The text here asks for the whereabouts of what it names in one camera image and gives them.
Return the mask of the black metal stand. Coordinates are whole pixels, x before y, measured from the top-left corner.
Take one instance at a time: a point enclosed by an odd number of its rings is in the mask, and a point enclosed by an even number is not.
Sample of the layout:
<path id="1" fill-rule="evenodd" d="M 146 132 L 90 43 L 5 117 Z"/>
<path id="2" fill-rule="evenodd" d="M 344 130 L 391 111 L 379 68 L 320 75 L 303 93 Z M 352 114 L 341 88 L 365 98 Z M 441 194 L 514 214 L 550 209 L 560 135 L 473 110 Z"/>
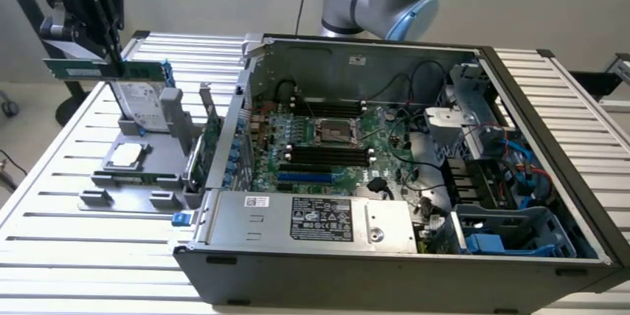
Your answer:
<path id="1" fill-rule="evenodd" d="M 44 20 L 42 11 L 36 0 L 16 0 L 22 13 L 28 19 L 36 36 L 40 36 L 40 25 Z M 69 98 L 57 106 L 54 111 L 54 119 L 57 124 L 64 127 L 73 117 L 80 105 L 82 104 L 89 92 L 82 89 L 77 81 L 65 81 L 65 87 L 69 91 Z"/>

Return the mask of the metal CPU socket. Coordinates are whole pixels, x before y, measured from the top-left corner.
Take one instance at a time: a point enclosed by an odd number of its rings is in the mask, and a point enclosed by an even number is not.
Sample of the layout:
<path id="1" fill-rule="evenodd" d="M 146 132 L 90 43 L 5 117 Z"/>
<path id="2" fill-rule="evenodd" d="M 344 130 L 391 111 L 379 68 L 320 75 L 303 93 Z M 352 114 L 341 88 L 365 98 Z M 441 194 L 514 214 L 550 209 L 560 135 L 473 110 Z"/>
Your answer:
<path id="1" fill-rule="evenodd" d="M 352 118 L 312 119 L 307 137 L 307 142 L 315 146 L 361 147 L 359 123 Z"/>

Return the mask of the silver hard disk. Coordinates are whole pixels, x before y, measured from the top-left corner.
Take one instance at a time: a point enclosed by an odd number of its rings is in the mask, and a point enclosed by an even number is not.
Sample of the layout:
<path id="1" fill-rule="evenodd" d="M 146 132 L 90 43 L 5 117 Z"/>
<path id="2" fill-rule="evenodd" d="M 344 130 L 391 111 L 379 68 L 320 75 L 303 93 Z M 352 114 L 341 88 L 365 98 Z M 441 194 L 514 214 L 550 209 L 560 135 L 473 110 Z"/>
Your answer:
<path id="1" fill-rule="evenodd" d="M 145 131 L 166 132 L 166 121 L 158 100 L 164 84 L 110 82 L 110 89 L 125 118 Z"/>

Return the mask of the open black PC case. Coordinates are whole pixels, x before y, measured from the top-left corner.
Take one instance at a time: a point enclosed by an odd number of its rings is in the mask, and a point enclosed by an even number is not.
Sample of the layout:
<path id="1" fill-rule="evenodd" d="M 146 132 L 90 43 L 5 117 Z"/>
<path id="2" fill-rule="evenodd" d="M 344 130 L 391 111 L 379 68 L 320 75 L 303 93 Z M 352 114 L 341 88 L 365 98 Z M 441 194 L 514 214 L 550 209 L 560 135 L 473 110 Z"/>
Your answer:
<path id="1" fill-rule="evenodd" d="M 289 35 L 245 41 L 243 70 L 216 144 L 191 237 L 172 251 L 200 298 L 213 305 L 534 313 L 578 292 L 630 282 L 630 134 L 614 122 L 555 55 L 543 49 L 412 44 Z M 514 130 L 504 154 L 475 159 L 433 141 L 424 110 L 435 107 L 448 73 L 477 63 L 496 90 L 499 118 Z M 295 97 L 363 100 L 404 108 L 412 170 L 388 198 L 403 201 L 417 251 L 411 255 L 312 255 L 216 251 L 195 240 L 208 195 L 252 189 L 249 118 L 264 102 Z M 455 206 L 489 210 L 544 207 L 576 257 L 464 255 L 444 222 Z"/>

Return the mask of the green RAM stick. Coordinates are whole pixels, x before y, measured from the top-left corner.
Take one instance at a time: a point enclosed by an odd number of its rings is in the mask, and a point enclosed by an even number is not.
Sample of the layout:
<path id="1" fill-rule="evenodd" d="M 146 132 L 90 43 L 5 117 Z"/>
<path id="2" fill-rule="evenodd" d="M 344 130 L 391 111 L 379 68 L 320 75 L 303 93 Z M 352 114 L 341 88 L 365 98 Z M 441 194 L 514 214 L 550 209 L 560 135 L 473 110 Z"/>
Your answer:
<path id="1" fill-rule="evenodd" d="M 108 63 L 101 60 L 44 59 L 52 75 L 58 80 L 105 81 L 164 81 L 162 64 L 154 61 L 122 61 Z"/>

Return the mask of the blue plastic disk rail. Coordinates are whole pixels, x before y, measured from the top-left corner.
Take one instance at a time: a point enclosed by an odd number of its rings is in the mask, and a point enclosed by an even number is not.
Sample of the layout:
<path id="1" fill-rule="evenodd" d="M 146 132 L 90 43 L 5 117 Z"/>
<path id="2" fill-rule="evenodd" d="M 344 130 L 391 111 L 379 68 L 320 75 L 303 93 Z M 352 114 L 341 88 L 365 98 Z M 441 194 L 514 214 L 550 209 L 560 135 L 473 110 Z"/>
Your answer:
<path id="1" fill-rule="evenodd" d="M 174 83 L 174 78 L 173 78 L 173 69 L 172 69 L 172 65 L 170 65 L 168 60 L 164 60 L 161 62 L 161 67 L 162 67 L 162 71 L 164 71 L 165 87 L 174 88 L 176 83 Z"/>

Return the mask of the metal disk bay cage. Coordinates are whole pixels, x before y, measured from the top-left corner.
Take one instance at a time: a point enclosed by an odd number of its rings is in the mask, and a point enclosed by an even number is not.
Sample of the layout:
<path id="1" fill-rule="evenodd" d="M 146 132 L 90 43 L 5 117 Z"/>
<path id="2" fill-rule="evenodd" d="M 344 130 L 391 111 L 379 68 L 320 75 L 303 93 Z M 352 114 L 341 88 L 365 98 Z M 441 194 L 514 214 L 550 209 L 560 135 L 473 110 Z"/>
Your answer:
<path id="1" fill-rule="evenodd" d="M 433 141 L 443 148 L 469 152 L 475 159 L 497 158 L 514 130 L 499 118 L 496 90 L 477 63 L 452 67 L 440 102 L 424 110 Z"/>

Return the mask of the silver CPU chip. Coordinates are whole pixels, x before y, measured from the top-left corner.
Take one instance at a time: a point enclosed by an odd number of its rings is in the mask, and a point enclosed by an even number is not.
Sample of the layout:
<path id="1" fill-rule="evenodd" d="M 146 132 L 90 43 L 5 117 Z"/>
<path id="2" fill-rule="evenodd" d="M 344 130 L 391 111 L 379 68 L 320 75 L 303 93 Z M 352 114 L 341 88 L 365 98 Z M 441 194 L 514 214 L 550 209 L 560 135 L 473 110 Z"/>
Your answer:
<path id="1" fill-rule="evenodd" d="M 140 158 L 140 155 L 146 151 L 148 146 L 140 143 L 120 143 L 108 158 L 108 165 L 117 167 L 132 166 Z"/>

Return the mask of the green graphics card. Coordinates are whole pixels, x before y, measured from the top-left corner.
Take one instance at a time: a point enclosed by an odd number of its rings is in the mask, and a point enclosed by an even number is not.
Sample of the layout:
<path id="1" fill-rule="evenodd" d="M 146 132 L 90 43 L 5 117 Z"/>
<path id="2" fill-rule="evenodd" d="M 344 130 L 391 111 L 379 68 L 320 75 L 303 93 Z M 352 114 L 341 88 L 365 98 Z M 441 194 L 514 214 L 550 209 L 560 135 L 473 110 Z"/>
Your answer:
<path id="1" fill-rule="evenodd" d="M 192 191 L 197 191 L 204 185 L 221 131 L 221 119 L 213 103 L 208 104 L 207 114 L 205 126 L 196 139 L 182 175 L 185 185 Z"/>

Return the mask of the green motherboard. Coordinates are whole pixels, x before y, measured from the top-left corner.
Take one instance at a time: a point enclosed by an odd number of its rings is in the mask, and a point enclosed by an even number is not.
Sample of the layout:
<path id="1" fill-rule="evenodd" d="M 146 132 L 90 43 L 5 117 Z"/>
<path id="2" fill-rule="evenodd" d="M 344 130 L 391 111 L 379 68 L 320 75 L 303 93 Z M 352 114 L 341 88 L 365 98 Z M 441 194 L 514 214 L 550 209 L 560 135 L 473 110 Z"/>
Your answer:
<path id="1" fill-rule="evenodd" d="M 252 189 L 257 192 L 275 192 L 277 183 L 293 183 L 277 180 L 283 172 L 329 173 L 332 184 L 307 184 L 321 186 L 321 194 L 388 198 L 385 192 L 373 193 L 365 185 L 381 177 L 389 188 L 401 184 L 403 174 L 412 170 L 411 138 L 403 119 L 411 113 L 404 108 L 361 104 L 360 114 L 321 115 L 312 111 L 293 112 L 295 100 L 288 104 L 261 103 L 249 118 L 249 131 L 253 144 L 253 180 Z M 352 118 L 359 123 L 361 147 L 368 148 L 368 167 L 329 167 L 289 165 L 291 146 L 315 146 L 308 140 L 309 123 L 315 118 Z"/>

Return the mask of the grey power supply unit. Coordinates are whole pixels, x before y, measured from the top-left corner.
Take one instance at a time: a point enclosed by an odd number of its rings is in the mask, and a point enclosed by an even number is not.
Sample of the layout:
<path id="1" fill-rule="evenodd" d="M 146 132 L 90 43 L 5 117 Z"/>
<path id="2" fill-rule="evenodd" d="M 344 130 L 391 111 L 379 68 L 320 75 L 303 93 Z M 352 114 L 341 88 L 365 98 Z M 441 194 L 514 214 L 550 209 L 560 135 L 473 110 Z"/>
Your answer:
<path id="1" fill-rule="evenodd" d="M 411 255 L 407 203 L 364 197 L 215 191 L 195 240 L 208 250 Z"/>

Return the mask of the black caster wheel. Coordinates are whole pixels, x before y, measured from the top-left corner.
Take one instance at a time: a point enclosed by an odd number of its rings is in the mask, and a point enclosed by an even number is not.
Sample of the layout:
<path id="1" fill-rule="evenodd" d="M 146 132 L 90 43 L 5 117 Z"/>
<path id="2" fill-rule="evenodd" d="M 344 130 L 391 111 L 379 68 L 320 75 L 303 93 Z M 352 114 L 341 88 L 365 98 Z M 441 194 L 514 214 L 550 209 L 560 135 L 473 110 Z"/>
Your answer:
<path id="1" fill-rule="evenodd" d="M 20 113 L 17 103 L 9 99 L 9 96 L 2 90 L 0 90 L 0 110 L 8 118 L 14 117 Z"/>

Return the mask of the blue expansion slot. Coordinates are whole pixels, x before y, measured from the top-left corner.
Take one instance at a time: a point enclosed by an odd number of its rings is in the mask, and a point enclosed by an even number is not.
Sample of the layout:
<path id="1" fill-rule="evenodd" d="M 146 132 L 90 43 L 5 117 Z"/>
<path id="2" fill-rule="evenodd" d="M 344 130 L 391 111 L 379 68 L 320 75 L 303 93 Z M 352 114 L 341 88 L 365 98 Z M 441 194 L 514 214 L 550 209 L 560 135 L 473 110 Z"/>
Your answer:
<path id="1" fill-rule="evenodd" d="M 277 180 L 307 184 L 332 184 L 333 176 L 329 173 L 283 172 L 277 174 Z"/>

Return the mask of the blue plastic disk bay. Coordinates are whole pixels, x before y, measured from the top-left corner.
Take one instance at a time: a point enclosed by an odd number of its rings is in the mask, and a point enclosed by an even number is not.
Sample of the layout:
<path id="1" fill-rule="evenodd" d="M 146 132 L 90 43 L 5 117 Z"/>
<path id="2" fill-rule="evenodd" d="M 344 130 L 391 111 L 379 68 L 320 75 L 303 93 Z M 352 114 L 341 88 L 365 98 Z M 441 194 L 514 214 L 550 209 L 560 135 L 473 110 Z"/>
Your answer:
<path id="1" fill-rule="evenodd" d="M 453 207 L 444 228 L 459 254 L 576 257 L 560 222 L 544 207 L 489 210 L 460 204 Z"/>

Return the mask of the grey parts rack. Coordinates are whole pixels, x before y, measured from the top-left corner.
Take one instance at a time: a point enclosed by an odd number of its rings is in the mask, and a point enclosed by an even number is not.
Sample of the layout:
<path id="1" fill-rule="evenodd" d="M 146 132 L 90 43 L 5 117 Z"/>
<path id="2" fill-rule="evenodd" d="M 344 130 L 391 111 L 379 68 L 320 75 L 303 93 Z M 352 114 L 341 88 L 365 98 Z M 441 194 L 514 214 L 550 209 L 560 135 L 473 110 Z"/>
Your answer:
<path id="1" fill-rule="evenodd" d="M 213 103 L 207 84 L 200 86 L 199 95 L 207 111 L 208 104 Z M 181 99 L 181 90 L 164 84 L 158 100 L 168 130 L 162 133 L 145 131 L 121 113 L 117 120 L 120 133 L 100 168 L 90 175 L 92 186 L 78 194 L 81 210 L 169 213 L 200 206 L 204 188 L 192 191 L 182 175 L 207 120 L 201 125 L 193 123 Z M 114 147 L 124 142 L 145 144 L 148 149 L 132 166 L 108 165 Z"/>

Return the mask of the aluminium profile frame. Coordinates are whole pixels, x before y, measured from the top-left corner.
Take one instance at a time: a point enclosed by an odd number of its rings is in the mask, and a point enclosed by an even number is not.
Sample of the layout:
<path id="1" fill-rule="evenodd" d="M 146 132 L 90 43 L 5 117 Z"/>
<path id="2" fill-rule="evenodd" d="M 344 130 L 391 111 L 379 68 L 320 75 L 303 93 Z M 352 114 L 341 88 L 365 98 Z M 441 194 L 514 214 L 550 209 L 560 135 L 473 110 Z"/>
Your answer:
<path id="1" fill-rule="evenodd" d="M 630 87 L 630 53 L 618 52 L 599 72 L 570 71 L 570 74 L 607 112 L 630 113 L 630 97 L 608 98 L 620 84 Z"/>

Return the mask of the black RAM slot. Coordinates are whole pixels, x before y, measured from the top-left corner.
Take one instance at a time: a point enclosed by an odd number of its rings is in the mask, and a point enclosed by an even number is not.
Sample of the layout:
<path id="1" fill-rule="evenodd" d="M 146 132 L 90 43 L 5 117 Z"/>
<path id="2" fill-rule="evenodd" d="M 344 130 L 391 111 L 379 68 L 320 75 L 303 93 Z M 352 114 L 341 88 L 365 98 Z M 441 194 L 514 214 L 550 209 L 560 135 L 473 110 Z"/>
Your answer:
<path id="1" fill-rule="evenodd" d="M 307 114 L 311 111 L 315 114 L 321 114 L 324 116 L 333 115 L 333 114 L 349 114 L 349 115 L 352 115 L 352 114 L 360 114 L 361 113 L 361 107 L 333 106 L 333 105 L 305 107 L 303 105 L 303 106 L 296 106 L 295 109 L 293 109 L 293 112 L 305 112 Z"/>
<path id="2" fill-rule="evenodd" d="M 331 162 L 331 161 L 367 161 L 369 157 L 363 159 L 348 159 L 347 157 L 332 157 L 332 156 L 304 156 L 304 157 L 291 157 L 291 162 Z"/>
<path id="3" fill-rule="evenodd" d="M 328 147 L 328 146 L 291 146 L 291 152 L 297 153 L 311 152 L 311 153 L 368 153 L 368 148 L 348 148 L 348 147 Z"/>
<path id="4" fill-rule="evenodd" d="M 321 103 L 327 105 L 361 105 L 363 100 L 324 99 L 323 97 L 295 97 L 296 103 Z"/>
<path id="5" fill-rule="evenodd" d="M 332 156 L 332 157 L 347 157 L 348 159 L 363 159 L 369 155 L 363 150 L 293 150 L 291 156 L 304 157 L 304 156 Z"/>
<path id="6" fill-rule="evenodd" d="M 289 165 L 312 165 L 312 166 L 329 166 L 329 167 L 368 167 L 369 160 L 367 161 L 331 161 L 331 162 L 289 162 Z"/>
<path id="7" fill-rule="evenodd" d="M 311 108 L 313 111 L 315 110 L 361 110 L 361 105 L 327 105 L 321 103 L 296 103 L 295 108 L 303 107 L 304 109 Z"/>

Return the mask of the black expansion slot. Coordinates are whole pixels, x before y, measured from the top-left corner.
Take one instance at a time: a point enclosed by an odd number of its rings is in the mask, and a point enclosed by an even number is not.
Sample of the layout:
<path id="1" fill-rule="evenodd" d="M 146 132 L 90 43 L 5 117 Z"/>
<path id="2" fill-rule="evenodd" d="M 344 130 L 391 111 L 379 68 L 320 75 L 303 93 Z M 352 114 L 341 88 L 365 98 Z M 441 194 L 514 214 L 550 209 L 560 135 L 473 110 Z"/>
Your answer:
<path id="1" fill-rule="evenodd" d="M 321 186 L 292 183 L 277 183 L 275 190 L 280 193 L 321 194 Z"/>

